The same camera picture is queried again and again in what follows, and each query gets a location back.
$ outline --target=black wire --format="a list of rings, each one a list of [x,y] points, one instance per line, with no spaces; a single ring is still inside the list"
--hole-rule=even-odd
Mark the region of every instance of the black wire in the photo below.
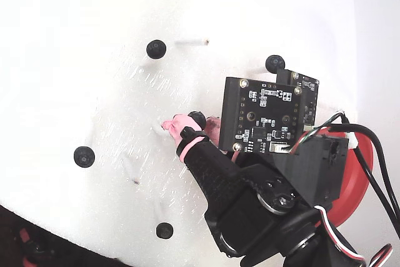
[[[394,195],[392,184],[389,179],[389,174],[387,172],[388,169],[386,167],[382,144],[381,144],[380,140],[378,139],[378,137],[375,135],[375,133],[373,131],[371,131],[369,128],[366,128],[365,126],[362,126],[359,124],[331,124],[329,131],[332,131],[332,132],[347,131],[347,132],[361,133],[361,134],[364,134],[365,136],[367,136],[371,140],[371,142],[375,146],[375,150],[377,153],[377,158],[379,161],[379,166],[381,168],[383,182],[386,187],[387,194],[389,195],[389,199],[392,203],[393,211],[394,211],[394,214],[396,215],[396,219],[399,222],[400,221],[399,204],[396,199],[396,196]]]
[[[369,182],[371,183],[372,188],[374,189],[379,200],[382,202],[383,207],[385,208],[385,211],[386,211],[387,215],[389,216],[389,219],[394,227],[394,230],[396,231],[396,234],[400,239],[400,224],[396,218],[396,215],[394,214],[394,211],[393,211],[391,205],[388,202],[388,199],[385,197],[385,194],[383,193],[381,187],[379,187],[378,183],[376,182],[376,180],[372,174],[372,171],[369,169],[369,166],[368,166],[366,160],[364,159],[364,156],[363,156],[361,150],[359,149],[359,147],[357,146],[355,149],[353,149],[353,151],[357,157],[357,160],[359,161],[359,163],[362,167],[362,170],[364,170],[365,175],[367,176]]]

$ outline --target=red disc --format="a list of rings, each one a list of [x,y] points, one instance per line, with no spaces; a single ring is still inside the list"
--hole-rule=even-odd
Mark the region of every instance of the red disc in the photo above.
[[[344,137],[344,133],[330,133],[326,129],[320,132],[328,136]],[[369,138],[363,134],[356,133],[358,146],[364,156],[369,168],[372,170],[374,162],[373,146]],[[369,181],[358,163],[353,150],[347,152],[346,167],[344,169],[343,183],[340,191],[340,198],[333,202],[333,208],[328,212],[329,220],[338,227],[343,224],[357,209],[365,192]]]

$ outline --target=microchip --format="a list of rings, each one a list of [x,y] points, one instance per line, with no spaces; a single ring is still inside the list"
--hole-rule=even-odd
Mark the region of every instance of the microchip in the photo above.
[[[267,129],[266,128],[254,126],[252,130],[253,130],[253,132],[252,132],[253,139],[265,139],[267,137]]]
[[[275,131],[274,138],[281,139],[282,131]]]

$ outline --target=circuit board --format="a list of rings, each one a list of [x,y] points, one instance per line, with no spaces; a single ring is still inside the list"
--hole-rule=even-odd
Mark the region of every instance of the circuit board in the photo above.
[[[294,145],[303,130],[300,87],[226,78],[219,149],[267,153],[271,143]]]
[[[304,100],[304,124],[314,125],[317,110],[318,86],[319,80],[309,76],[279,69],[276,76],[276,82],[279,84],[288,84],[298,86],[303,90]]]

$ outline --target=black knob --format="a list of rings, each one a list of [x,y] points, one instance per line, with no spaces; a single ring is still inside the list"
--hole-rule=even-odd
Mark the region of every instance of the black knob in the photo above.
[[[174,234],[174,228],[169,223],[163,222],[157,225],[156,234],[158,238],[169,239]]]
[[[265,61],[265,68],[267,68],[268,72],[276,74],[278,69],[285,69],[285,61],[281,56],[274,54]]]
[[[88,168],[92,166],[94,158],[94,151],[90,147],[80,146],[75,149],[74,161],[79,167]]]
[[[161,59],[167,52],[167,46],[160,40],[154,40],[147,45],[146,52],[152,59]]]
[[[204,129],[206,128],[206,124],[207,124],[207,119],[205,117],[205,115],[203,115],[202,112],[190,112],[188,114],[189,117],[192,117],[193,120],[195,120],[195,122],[201,127],[201,129],[204,131]]]

